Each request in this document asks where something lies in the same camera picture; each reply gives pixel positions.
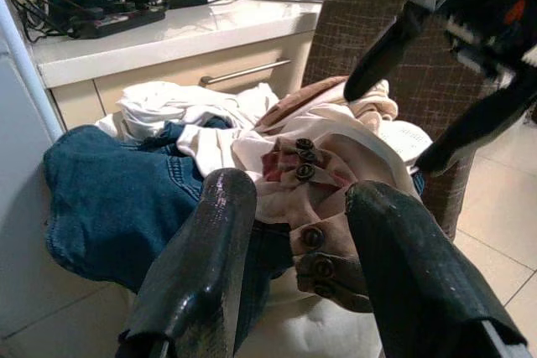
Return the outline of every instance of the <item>button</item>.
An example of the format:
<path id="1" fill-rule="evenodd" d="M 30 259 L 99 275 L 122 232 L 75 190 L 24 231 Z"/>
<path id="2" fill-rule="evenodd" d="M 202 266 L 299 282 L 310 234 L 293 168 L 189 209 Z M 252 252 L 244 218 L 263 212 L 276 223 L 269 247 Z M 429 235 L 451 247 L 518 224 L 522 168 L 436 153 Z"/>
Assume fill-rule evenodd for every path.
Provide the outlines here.
<path id="1" fill-rule="evenodd" d="M 313 271 L 319 277 L 331 278 L 334 276 L 334 263 L 328 257 L 319 257 L 313 265 Z"/>
<path id="2" fill-rule="evenodd" d="M 295 171 L 295 176 L 300 182 L 311 179 L 315 174 L 315 167 L 310 163 L 303 163 Z"/>
<path id="3" fill-rule="evenodd" d="M 314 147 L 314 144 L 309 138 L 299 138 L 295 142 L 295 147 L 300 148 L 301 150 L 310 150 Z"/>
<path id="4" fill-rule="evenodd" d="M 313 150 L 299 150 L 299 157 L 307 163 L 314 163 L 317 161 L 317 156 Z"/>
<path id="5" fill-rule="evenodd" d="M 317 283 L 313 287 L 313 292 L 322 298 L 331 298 L 332 295 L 334 295 L 334 289 L 330 285 L 324 283 Z"/>
<path id="6" fill-rule="evenodd" d="M 302 241 L 307 247 L 319 249 L 325 243 L 325 234 L 316 226 L 311 226 L 302 231 Z"/>

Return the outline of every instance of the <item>chair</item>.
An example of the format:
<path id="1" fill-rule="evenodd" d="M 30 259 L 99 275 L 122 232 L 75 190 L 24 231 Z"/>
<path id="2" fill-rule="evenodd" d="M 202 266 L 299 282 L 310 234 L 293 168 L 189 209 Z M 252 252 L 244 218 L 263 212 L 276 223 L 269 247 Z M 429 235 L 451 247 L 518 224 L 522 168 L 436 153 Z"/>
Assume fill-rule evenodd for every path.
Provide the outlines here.
<path id="1" fill-rule="evenodd" d="M 404 0 L 325 0 L 302 85 L 349 74 L 368 46 L 399 13 Z M 422 127 L 433 140 L 484 95 L 483 78 L 449 53 L 444 23 L 431 18 L 388 81 L 399 117 Z M 425 206 L 442 230 L 455 237 L 473 155 L 440 177 L 426 178 Z"/>

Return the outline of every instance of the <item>beige tiled floor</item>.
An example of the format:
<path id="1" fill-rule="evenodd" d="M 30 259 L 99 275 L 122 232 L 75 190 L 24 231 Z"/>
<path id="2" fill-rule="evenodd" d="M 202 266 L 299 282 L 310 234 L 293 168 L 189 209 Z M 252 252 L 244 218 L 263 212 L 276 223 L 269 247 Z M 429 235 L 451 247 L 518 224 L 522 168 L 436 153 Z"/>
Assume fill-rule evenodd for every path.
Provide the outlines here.
<path id="1" fill-rule="evenodd" d="M 516 124 L 479 150 L 455 243 L 537 357 L 537 127 Z"/>

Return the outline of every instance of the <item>pile of clothes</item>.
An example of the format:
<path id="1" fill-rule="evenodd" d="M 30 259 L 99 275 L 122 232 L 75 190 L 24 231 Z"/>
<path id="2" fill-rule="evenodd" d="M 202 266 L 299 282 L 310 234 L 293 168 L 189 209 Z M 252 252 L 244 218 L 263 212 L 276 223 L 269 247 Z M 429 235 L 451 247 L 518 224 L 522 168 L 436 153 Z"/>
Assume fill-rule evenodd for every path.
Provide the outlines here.
<path id="1" fill-rule="evenodd" d="M 287 345 L 271 346 L 284 356 L 321 356 L 350 324 L 361 335 L 339 348 L 377 354 L 364 282 L 320 287 L 308 252 L 329 257 L 341 278 L 356 278 L 359 261 L 345 216 L 348 187 L 371 179 L 419 198 L 424 184 L 411 176 L 412 166 L 431 140 L 419 127 L 395 120 L 387 81 L 349 105 L 345 80 L 331 77 L 281 101 L 266 84 L 238 95 L 167 82 L 126 88 L 120 112 L 69 131 L 44 156 L 52 194 L 50 254 L 82 277 L 136 293 L 195 209 L 203 179 L 216 169 L 238 168 L 258 192 L 236 348 L 250 337 L 238 356 L 263 356 L 259 340 L 251 344 L 252 355 L 248 341 L 267 332 L 287 337 Z M 316 308 L 300 315 L 316 319 L 287 318 L 282 325 L 289 304 L 311 304 L 312 296 Z M 319 326 L 323 318 L 334 324 Z M 323 356 L 349 356 L 333 353 Z"/>

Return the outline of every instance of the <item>cabinet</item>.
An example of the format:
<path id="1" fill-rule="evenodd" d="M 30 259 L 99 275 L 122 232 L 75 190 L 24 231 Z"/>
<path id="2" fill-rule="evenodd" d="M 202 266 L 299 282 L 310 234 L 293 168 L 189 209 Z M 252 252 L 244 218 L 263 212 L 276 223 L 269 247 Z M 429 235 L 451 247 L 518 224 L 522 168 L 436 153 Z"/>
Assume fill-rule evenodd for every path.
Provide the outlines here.
<path id="1" fill-rule="evenodd" d="M 202 85 L 230 93 L 264 81 L 282 97 L 300 88 L 312 38 L 313 31 L 289 35 L 55 87 L 51 93 L 68 129 L 117 112 L 123 88 L 145 81 Z M 289 62 L 274 67 L 277 61 Z M 207 85 L 201 82 L 203 77 L 226 79 Z"/>

